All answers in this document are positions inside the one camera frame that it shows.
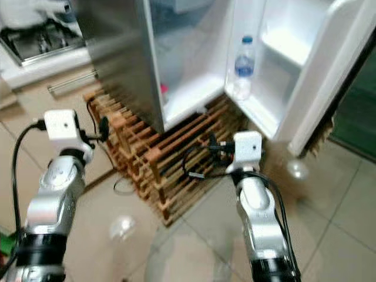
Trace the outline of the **beige kitchen cabinet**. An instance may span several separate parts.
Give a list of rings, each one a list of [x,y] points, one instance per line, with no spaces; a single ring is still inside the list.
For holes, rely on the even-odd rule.
[[[17,137],[27,124],[42,118],[47,110],[73,109],[80,125],[92,134],[96,124],[91,120],[84,95],[99,89],[99,84],[88,80],[68,92],[51,94],[49,87],[68,82],[92,72],[90,56],[86,49],[76,49],[56,55],[38,63],[19,67],[12,59],[1,62],[2,107],[0,110],[1,171],[0,171],[0,227],[10,234],[15,230],[11,191],[12,153]],[[19,148],[16,179],[19,195],[19,212],[26,217],[30,199],[37,193],[39,180],[48,162],[58,154],[46,132],[31,130]],[[135,215],[128,206],[132,195],[118,195],[105,186],[127,188],[125,181],[115,173],[106,147],[96,144],[93,158],[86,166],[87,194],[78,202],[77,220],[97,229],[116,227],[120,223],[135,224]]]

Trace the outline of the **steel gas stove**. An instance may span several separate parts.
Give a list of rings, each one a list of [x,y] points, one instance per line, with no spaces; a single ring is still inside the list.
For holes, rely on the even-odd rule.
[[[18,66],[29,66],[85,46],[80,35],[56,22],[30,29],[3,28],[0,40]]]

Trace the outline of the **wooden slat rack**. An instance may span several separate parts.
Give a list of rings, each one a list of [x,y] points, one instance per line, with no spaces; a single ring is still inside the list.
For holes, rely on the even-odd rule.
[[[169,227],[213,185],[184,175],[181,159],[193,145],[208,145],[210,135],[221,142],[246,129],[247,118],[228,98],[210,102],[205,113],[191,115],[166,133],[159,133],[102,90],[83,95],[92,116],[108,118],[105,152],[135,193]]]

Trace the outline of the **white fridge door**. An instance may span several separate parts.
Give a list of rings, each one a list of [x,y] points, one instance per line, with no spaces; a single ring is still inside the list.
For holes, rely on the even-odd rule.
[[[229,23],[225,93],[266,139],[306,154],[376,29],[376,0],[229,0]],[[255,64],[239,97],[234,61],[244,36]]]

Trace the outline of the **green flat item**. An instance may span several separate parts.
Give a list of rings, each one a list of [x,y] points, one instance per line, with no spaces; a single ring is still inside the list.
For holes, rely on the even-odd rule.
[[[0,252],[10,257],[16,245],[17,233],[1,233]]]

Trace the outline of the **white pot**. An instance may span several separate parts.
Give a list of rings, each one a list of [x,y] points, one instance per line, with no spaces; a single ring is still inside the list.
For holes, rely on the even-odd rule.
[[[0,0],[0,16],[7,29],[29,29],[48,19],[65,23],[77,22],[71,0]]]

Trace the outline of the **dark green door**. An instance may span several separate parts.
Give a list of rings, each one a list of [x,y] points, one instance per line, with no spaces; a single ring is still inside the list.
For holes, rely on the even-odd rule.
[[[376,49],[368,54],[342,97],[331,137],[376,162]]]

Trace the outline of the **clear water bottle blue cap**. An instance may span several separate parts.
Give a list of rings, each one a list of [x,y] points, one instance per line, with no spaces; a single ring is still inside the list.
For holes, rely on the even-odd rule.
[[[251,94],[251,84],[256,63],[256,53],[253,46],[253,36],[244,35],[237,49],[233,65],[233,96],[243,101]]]

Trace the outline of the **silver fridge body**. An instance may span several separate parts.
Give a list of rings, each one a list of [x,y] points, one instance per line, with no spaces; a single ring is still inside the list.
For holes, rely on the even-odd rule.
[[[162,133],[220,96],[236,0],[73,0],[105,91]]]

